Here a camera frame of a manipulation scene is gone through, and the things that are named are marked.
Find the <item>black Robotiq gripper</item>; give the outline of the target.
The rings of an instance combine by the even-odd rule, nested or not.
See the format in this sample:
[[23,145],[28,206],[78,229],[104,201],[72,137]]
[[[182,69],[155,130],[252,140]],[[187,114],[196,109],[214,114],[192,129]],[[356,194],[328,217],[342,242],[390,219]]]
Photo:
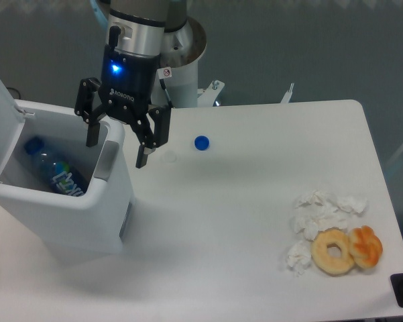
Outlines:
[[148,105],[160,56],[134,56],[105,46],[101,81],[95,77],[80,81],[74,113],[88,125],[86,147],[99,141],[99,114],[93,109],[95,93],[109,117],[129,124],[139,141],[136,168],[143,168],[148,156],[168,142],[172,108]]

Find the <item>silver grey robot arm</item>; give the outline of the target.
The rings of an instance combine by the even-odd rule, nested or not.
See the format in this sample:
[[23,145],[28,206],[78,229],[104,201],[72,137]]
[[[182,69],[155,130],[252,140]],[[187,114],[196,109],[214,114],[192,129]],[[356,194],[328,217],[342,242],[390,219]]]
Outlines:
[[136,167],[168,142],[173,103],[164,79],[164,40],[187,28],[185,1],[111,1],[100,78],[80,81],[74,112],[88,125],[88,147],[109,116],[131,126],[140,146]]

